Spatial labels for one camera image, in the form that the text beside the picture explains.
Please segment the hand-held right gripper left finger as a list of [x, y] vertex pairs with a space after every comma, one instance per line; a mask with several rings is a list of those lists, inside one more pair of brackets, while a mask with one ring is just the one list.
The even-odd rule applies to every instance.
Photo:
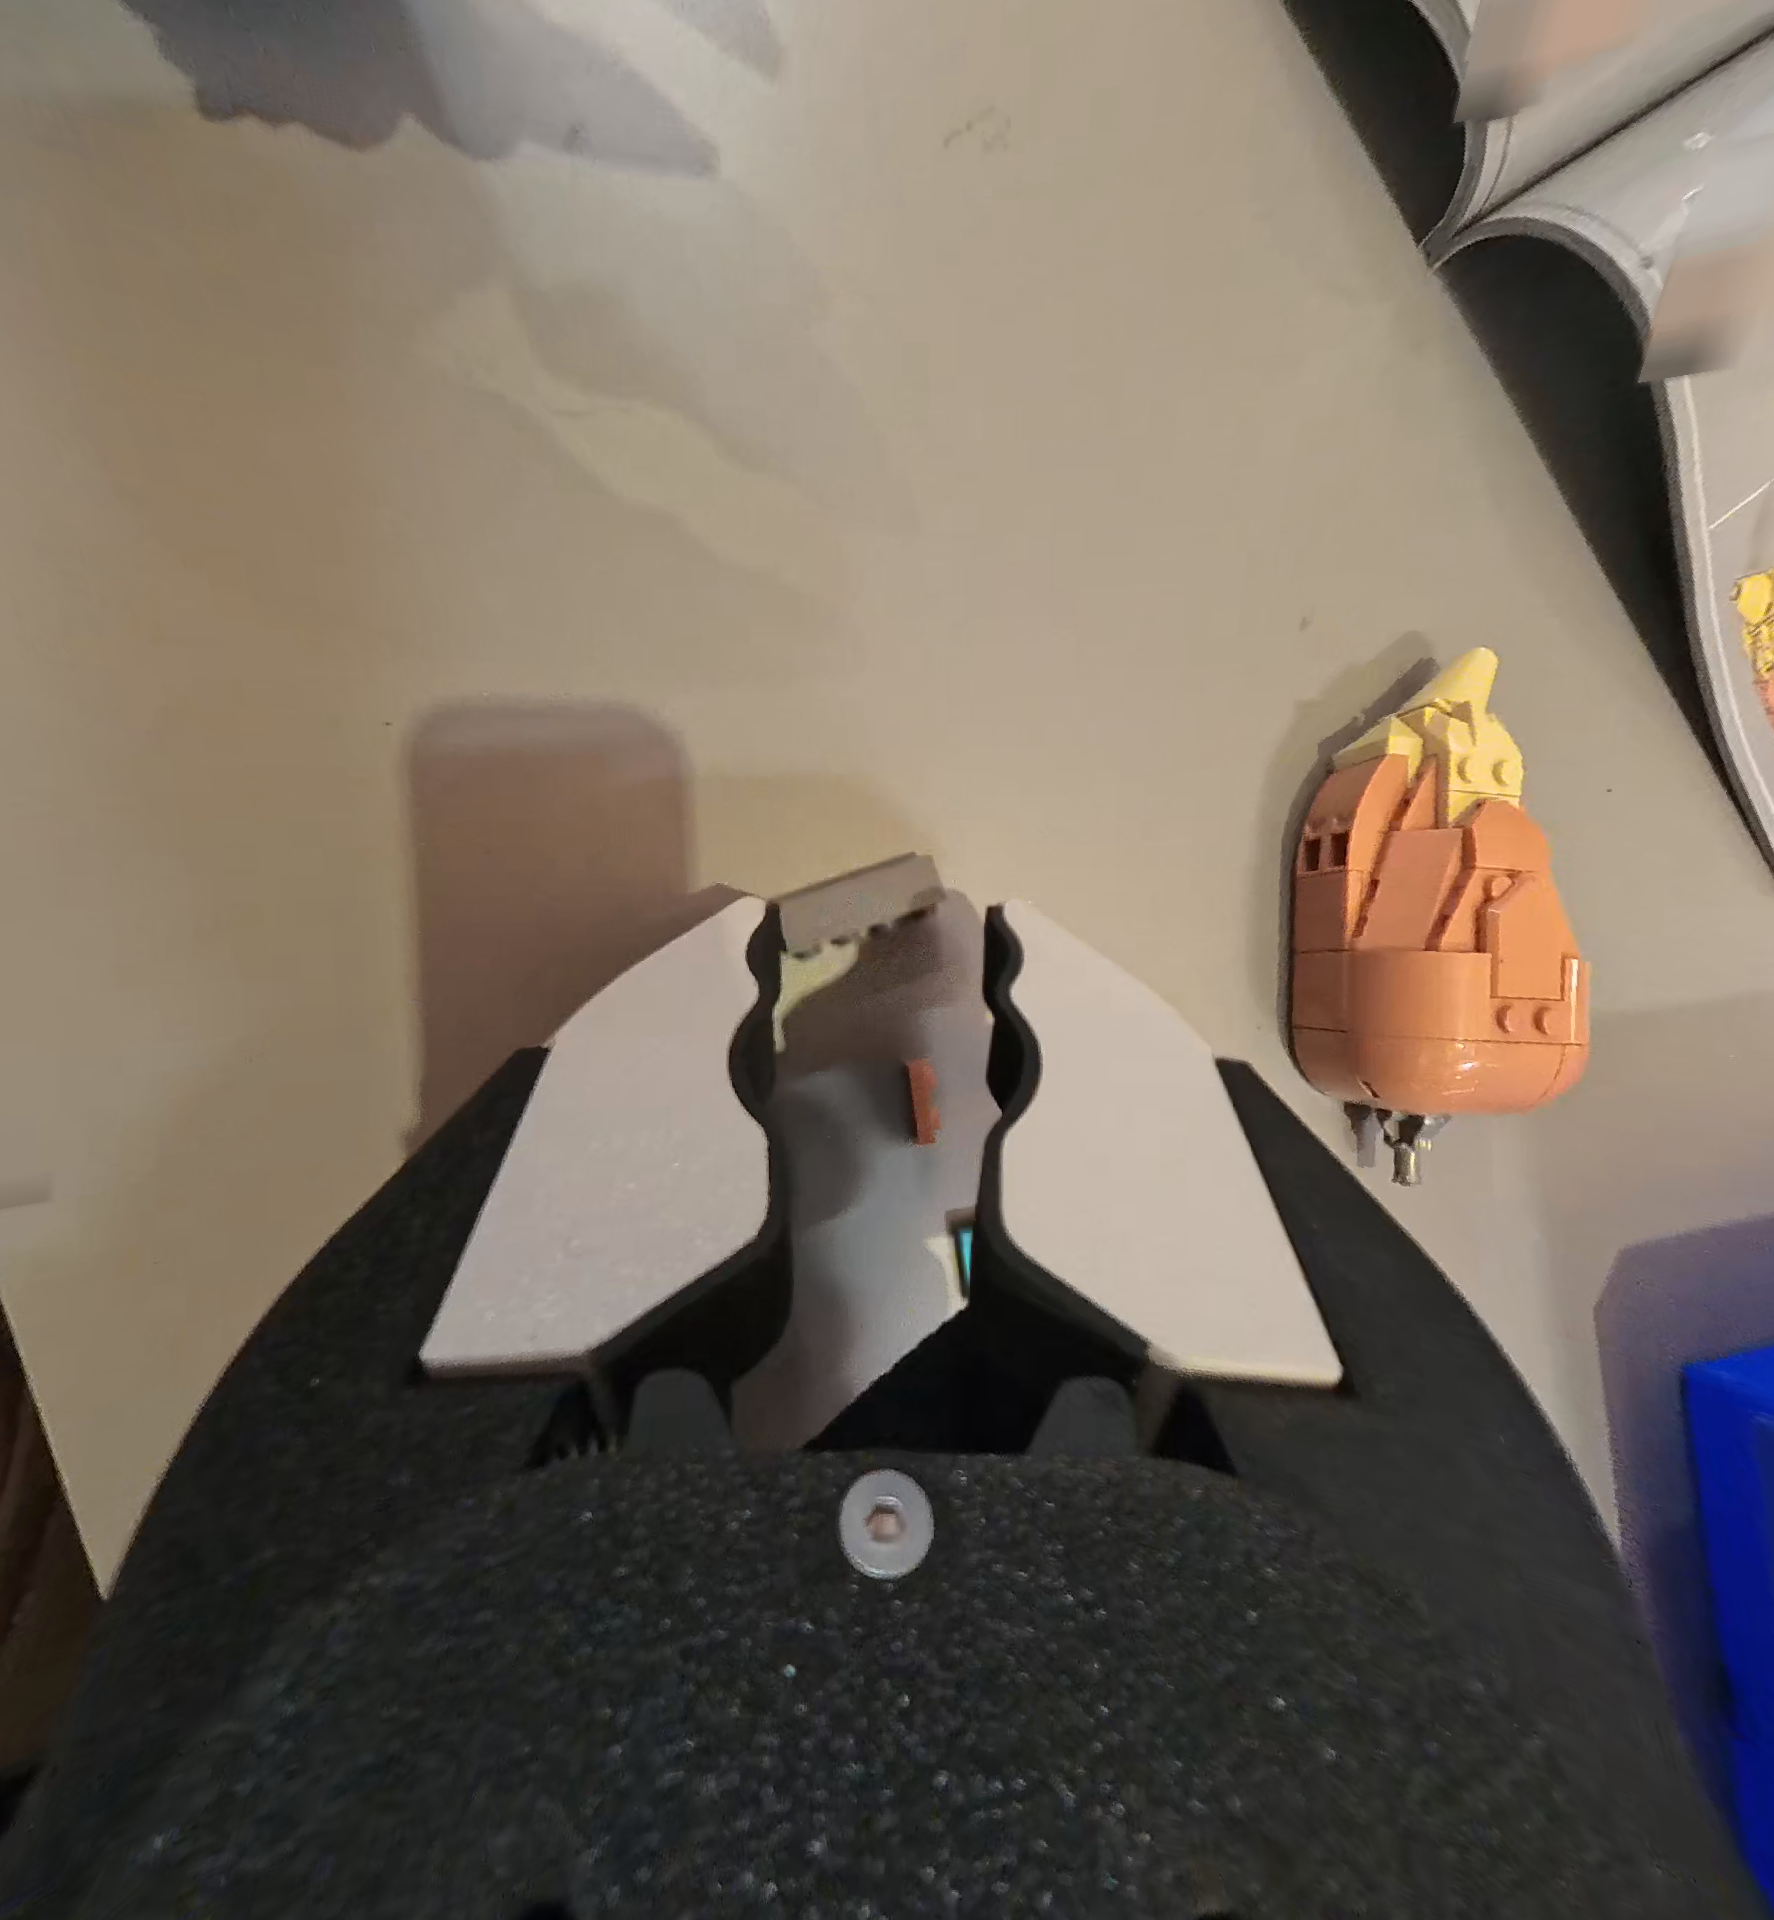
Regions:
[[772, 1145], [731, 1076], [758, 1013], [765, 904], [743, 893], [588, 995], [530, 1101], [419, 1344], [432, 1378], [619, 1356], [772, 1210]]

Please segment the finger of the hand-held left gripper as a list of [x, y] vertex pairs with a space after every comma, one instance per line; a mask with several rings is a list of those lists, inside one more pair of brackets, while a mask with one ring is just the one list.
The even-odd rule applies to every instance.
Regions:
[[684, 32], [726, 59], [783, 59], [772, 4], [391, 4], [431, 59], [568, 59], [635, 32]]

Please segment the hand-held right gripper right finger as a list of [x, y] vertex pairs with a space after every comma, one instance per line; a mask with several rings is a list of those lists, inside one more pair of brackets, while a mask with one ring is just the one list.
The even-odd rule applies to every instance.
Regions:
[[989, 908], [998, 1121], [969, 1315], [1044, 1382], [1143, 1368], [1328, 1391], [1343, 1368], [1211, 1040], [1028, 900]]

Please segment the grey toy brick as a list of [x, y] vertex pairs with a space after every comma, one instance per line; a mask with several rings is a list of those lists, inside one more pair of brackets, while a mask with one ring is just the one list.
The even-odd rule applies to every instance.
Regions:
[[784, 956], [869, 942], [947, 898], [930, 852], [896, 852], [774, 898]]

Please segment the grey instruction booklet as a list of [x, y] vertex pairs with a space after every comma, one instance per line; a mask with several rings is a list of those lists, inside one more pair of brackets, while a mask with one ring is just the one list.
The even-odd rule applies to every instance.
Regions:
[[1286, 4], [1774, 869], [1774, 4]]

